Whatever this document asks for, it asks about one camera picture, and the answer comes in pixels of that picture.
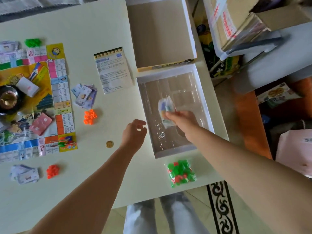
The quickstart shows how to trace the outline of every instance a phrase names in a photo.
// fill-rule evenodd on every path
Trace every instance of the leg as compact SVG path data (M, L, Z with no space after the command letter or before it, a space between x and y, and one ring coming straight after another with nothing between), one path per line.
M157 234L154 200L128 205L124 234Z
M183 192L160 197L171 234L209 234Z

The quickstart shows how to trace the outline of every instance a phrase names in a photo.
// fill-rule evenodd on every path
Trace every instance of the decorative floor tile border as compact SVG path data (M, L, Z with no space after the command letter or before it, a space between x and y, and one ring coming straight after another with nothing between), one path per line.
M229 188L226 181L207 185L218 234L239 234Z

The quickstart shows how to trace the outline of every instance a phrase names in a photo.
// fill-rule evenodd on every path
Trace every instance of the person's right arm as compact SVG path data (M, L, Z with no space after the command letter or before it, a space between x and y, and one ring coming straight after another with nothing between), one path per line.
M308 178L200 127L192 112L166 116L275 233L312 233Z

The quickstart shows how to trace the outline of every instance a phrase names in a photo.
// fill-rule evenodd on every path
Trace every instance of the transparent plastic insert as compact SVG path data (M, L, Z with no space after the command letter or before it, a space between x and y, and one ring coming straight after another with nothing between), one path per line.
M138 86L155 158L196 149L177 126L165 129L158 112L158 101L162 98L170 96L177 111L192 111L200 126L213 131L194 64L140 77Z

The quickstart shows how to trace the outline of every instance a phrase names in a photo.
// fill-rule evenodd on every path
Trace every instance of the game board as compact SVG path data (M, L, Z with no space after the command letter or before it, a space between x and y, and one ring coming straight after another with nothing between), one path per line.
M33 98L26 96L17 114L5 116L11 125L0 134L0 163L77 149L63 44L0 55L0 85L15 85L23 76L40 91ZM38 136L29 127L41 113L53 122ZM73 143L59 147L69 136Z

